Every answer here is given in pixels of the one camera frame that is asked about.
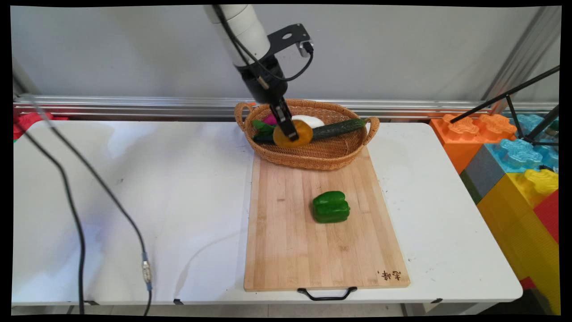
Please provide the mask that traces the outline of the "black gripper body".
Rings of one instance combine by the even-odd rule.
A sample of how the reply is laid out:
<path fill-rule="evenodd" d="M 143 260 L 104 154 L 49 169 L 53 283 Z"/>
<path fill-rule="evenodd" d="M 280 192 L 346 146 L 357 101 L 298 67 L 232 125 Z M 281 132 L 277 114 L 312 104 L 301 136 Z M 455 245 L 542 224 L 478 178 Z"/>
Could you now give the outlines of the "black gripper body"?
<path fill-rule="evenodd" d="M 275 56 L 264 57 L 260 62 L 273 77 L 257 63 L 236 69 L 257 103 L 278 106 L 288 88 L 286 81 L 278 79 L 284 79 L 282 68 Z"/>

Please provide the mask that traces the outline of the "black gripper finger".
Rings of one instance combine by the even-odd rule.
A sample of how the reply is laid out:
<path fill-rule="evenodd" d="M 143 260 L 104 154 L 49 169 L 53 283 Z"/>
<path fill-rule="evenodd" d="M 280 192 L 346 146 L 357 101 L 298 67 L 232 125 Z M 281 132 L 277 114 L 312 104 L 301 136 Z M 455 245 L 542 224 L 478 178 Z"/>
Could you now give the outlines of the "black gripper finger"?
<path fill-rule="evenodd" d="M 298 131 L 295 128 L 292 114 L 284 98 L 280 98 L 277 105 L 277 123 L 283 134 L 290 141 L 299 140 Z"/>
<path fill-rule="evenodd" d="M 284 135 L 291 134 L 291 114 L 287 104 L 270 104 L 270 111 Z"/>

